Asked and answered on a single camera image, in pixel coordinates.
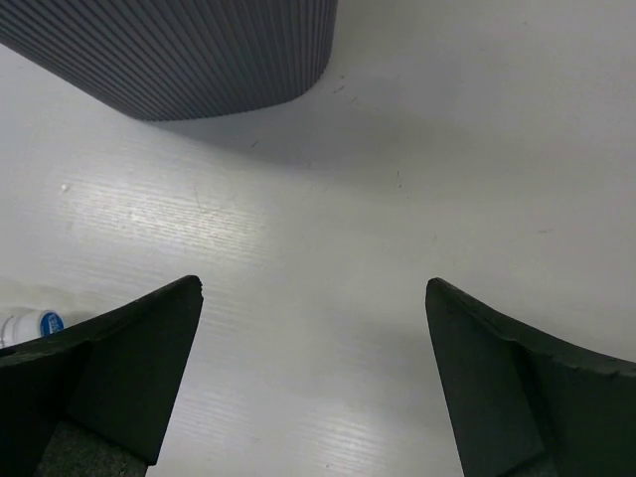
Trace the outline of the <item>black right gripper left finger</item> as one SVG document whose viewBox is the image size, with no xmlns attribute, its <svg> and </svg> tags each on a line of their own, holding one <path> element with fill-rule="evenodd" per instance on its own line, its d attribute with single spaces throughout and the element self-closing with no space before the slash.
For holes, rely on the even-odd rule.
<svg viewBox="0 0 636 477">
<path fill-rule="evenodd" d="M 1 350 L 4 476 L 144 476 L 156 465 L 203 308 L 187 275 Z"/>
</svg>

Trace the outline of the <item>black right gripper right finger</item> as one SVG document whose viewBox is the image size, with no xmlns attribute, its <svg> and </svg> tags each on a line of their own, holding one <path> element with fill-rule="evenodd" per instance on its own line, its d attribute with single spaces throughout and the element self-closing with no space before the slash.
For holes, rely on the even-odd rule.
<svg viewBox="0 0 636 477">
<path fill-rule="evenodd" d="M 632 476 L 635 365 L 508 317 L 441 278 L 425 309 L 466 476 Z"/>
</svg>

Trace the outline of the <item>blue label plastic bottle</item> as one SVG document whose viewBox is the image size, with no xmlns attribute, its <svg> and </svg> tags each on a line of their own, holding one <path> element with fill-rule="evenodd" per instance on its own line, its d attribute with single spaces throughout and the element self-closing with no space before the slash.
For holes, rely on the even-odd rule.
<svg viewBox="0 0 636 477">
<path fill-rule="evenodd" d="M 1 310 L 1 348 L 37 340 L 65 329 L 53 310 L 14 308 Z"/>
</svg>

